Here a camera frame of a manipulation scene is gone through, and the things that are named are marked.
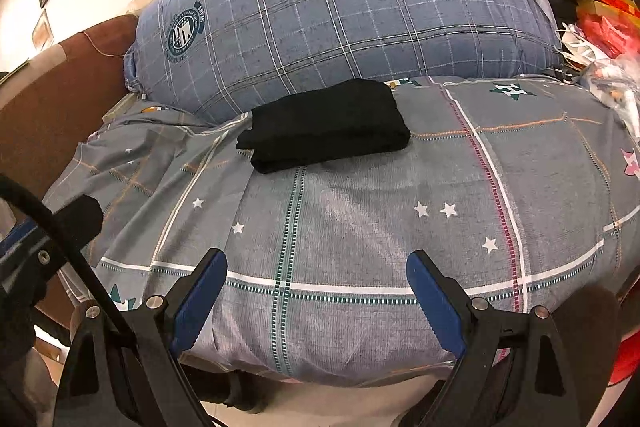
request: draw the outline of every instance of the black folded cloth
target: black folded cloth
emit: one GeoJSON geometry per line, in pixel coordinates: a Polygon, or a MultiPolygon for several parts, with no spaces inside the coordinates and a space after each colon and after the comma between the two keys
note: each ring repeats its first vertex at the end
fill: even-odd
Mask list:
{"type": "Polygon", "coordinates": [[[254,126],[236,149],[254,149],[262,174],[313,163],[404,149],[410,133],[391,89],[354,78],[256,107],[254,126]]]}

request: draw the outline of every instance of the circular logo print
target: circular logo print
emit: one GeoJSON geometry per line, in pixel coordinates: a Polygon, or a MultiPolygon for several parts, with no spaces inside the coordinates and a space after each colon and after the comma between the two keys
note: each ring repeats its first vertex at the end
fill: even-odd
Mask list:
{"type": "Polygon", "coordinates": [[[168,36],[169,52],[175,57],[182,55],[193,44],[200,26],[200,14],[195,8],[181,12],[171,24],[168,36]]]}

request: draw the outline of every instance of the pink star print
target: pink star print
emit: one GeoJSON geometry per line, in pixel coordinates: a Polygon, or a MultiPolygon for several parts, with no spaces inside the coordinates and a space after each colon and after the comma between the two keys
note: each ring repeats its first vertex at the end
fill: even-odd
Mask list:
{"type": "Polygon", "coordinates": [[[624,149],[620,149],[622,155],[625,157],[626,169],[625,174],[627,176],[635,176],[640,180],[640,166],[638,165],[638,158],[636,157],[636,151],[626,152],[624,149]]]}

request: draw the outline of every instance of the red stripe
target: red stripe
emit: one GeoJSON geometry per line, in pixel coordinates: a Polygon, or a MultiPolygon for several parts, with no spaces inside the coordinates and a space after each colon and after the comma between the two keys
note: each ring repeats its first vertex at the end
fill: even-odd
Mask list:
{"type": "Polygon", "coordinates": [[[640,365],[640,332],[620,344],[609,385],[620,383],[635,373],[640,365]]]}
{"type": "Polygon", "coordinates": [[[444,89],[442,88],[442,86],[439,86],[439,87],[440,87],[440,92],[442,93],[444,98],[447,100],[447,102],[449,102],[449,105],[453,109],[453,112],[455,113],[456,118],[460,122],[462,129],[465,131],[466,137],[468,138],[469,143],[471,144],[471,147],[473,147],[474,152],[476,153],[476,157],[478,158],[478,161],[480,162],[480,165],[484,170],[484,174],[486,174],[487,180],[491,185],[491,192],[494,195],[495,207],[498,210],[498,217],[500,218],[500,224],[502,225],[502,231],[504,232],[504,239],[507,242],[507,247],[509,248],[509,261],[511,264],[511,277],[513,279],[513,290],[514,290],[513,307],[514,307],[514,311],[519,312],[520,311],[520,292],[518,291],[518,268],[517,268],[517,262],[516,262],[516,250],[513,246],[513,241],[511,239],[511,231],[509,230],[507,219],[504,217],[504,209],[502,208],[502,201],[500,200],[500,196],[498,194],[498,185],[495,182],[494,174],[491,172],[491,169],[489,168],[489,166],[486,164],[486,161],[484,160],[484,156],[482,156],[482,153],[480,152],[480,147],[478,145],[478,142],[476,141],[476,138],[474,137],[473,133],[471,133],[471,130],[469,129],[469,127],[466,125],[466,122],[462,118],[462,115],[460,115],[460,112],[458,111],[456,104],[454,104],[453,101],[447,97],[447,95],[444,93],[444,89]]]}

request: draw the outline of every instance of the gray bed sheet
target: gray bed sheet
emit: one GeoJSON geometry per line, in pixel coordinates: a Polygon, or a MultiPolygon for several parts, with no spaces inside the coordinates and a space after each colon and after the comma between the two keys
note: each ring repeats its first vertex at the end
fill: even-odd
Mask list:
{"type": "MultiPolygon", "coordinates": [[[[250,114],[211,128],[139,103],[78,146],[46,202],[100,202],[84,254],[121,309],[225,251],[225,286],[190,355],[332,385],[452,360],[406,281],[415,249],[469,295],[521,312],[589,282],[617,290],[640,263],[638,151],[586,90],[542,76],[390,88],[406,149],[273,174],[235,148],[250,114]]],[[[63,280],[87,298],[68,267],[63,280]]]]}

